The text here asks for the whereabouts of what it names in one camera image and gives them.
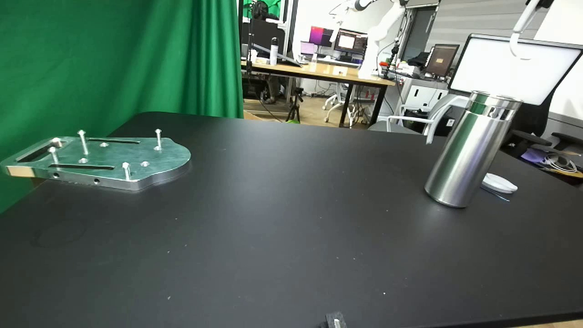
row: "black table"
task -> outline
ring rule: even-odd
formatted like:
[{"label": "black table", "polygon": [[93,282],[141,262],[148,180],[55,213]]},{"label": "black table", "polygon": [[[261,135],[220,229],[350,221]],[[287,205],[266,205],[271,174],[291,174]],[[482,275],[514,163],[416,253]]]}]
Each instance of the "black table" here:
[{"label": "black table", "polygon": [[583,317],[583,194],[519,186],[465,210],[423,184],[443,140],[140,114],[192,152],[141,193],[45,182],[0,215],[2,327],[518,326]]}]

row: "metal canister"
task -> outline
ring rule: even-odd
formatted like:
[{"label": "metal canister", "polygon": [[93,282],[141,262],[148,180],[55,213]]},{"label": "metal canister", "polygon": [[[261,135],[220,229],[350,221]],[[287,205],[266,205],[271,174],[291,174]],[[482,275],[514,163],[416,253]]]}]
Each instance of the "metal canister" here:
[{"label": "metal canister", "polygon": [[429,196],[467,207],[480,187],[521,100],[474,91],[425,183]]}]

